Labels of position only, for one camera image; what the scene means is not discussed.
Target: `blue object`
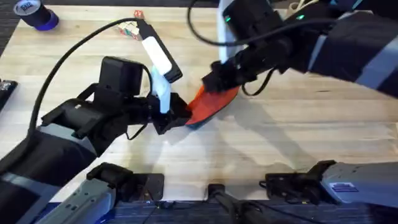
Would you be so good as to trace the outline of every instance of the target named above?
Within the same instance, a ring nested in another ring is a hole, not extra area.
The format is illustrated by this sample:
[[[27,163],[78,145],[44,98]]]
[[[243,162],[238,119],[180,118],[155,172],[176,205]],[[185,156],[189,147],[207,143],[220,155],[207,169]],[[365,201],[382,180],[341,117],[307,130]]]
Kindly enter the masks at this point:
[[[35,27],[37,30],[46,31],[46,30],[54,29],[58,25],[58,22],[59,22],[58,16],[55,15],[55,13],[50,9],[49,9],[49,12],[51,14],[50,20],[41,26]]]

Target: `wood grain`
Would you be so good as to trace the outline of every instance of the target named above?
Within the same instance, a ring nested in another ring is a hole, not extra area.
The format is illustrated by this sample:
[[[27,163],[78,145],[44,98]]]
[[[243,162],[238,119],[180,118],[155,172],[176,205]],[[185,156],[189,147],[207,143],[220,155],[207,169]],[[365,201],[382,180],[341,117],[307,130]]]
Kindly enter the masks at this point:
[[[190,101],[200,78],[218,58],[217,48],[197,41],[185,24],[184,8],[49,6],[59,26],[38,32],[20,22],[0,59],[2,78],[20,83],[0,115],[0,156],[26,134],[29,116],[45,77],[76,42],[106,23],[143,10],[183,72],[172,88]],[[197,29],[216,38],[215,9],[195,9]],[[100,74],[105,55],[151,66],[141,43],[107,30],[78,49],[54,78],[40,114],[76,97]],[[258,82],[249,84],[249,90]],[[143,89],[148,90],[145,80]],[[175,128],[158,136],[149,126],[137,139],[124,137],[53,200],[63,200],[100,162],[134,172],[165,174],[165,200],[201,200],[209,183],[220,182],[238,198],[266,198],[257,185],[268,172],[306,171],[317,161],[398,161],[398,101],[375,91],[314,74],[289,70],[275,75],[258,97],[237,98],[202,128]],[[133,132],[138,127],[131,127]]]

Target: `white tag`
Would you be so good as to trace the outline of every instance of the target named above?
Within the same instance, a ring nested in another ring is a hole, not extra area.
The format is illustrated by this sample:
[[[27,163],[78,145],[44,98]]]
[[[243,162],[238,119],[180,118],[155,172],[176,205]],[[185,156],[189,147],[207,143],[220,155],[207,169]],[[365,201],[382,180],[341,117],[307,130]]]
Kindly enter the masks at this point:
[[[152,63],[155,65],[157,71],[160,75],[165,75],[172,69],[172,64],[164,54],[159,43],[156,41],[155,37],[148,37],[142,41],[142,45],[147,51]]]

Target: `white cable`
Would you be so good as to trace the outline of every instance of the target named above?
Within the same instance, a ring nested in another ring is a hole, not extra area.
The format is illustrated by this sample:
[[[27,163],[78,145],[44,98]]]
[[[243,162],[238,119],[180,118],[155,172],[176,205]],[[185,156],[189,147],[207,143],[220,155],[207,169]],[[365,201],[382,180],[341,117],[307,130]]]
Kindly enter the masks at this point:
[[[288,18],[291,15],[295,14],[299,10],[307,7],[308,5],[318,2],[319,0],[311,0],[308,3],[306,3],[306,4],[305,4],[305,1],[306,0],[300,0],[300,2],[290,3],[289,8],[287,9],[287,12],[286,12],[286,18]]]

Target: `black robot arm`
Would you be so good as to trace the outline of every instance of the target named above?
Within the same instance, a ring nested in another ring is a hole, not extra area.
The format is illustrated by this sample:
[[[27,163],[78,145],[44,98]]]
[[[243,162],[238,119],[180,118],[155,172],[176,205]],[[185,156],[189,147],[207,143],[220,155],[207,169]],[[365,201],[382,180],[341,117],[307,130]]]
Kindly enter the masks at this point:
[[[46,114],[33,135],[0,161],[5,170],[0,178],[4,223],[30,223],[129,125],[153,123],[158,134],[164,134],[186,123],[191,113],[178,94],[172,93],[166,114],[160,113],[159,99],[151,93],[138,97],[143,70],[140,63],[105,57],[99,83]],[[91,94],[94,100],[88,101]]]
[[[266,1],[233,1],[223,15],[238,41],[306,21],[335,19],[335,23],[300,26],[248,43],[227,62],[211,65],[211,73],[202,79],[206,91],[244,85],[272,68],[280,73],[293,68],[398,97],[398,23],[368,12],[345,13],[320,1],[283,21]]]

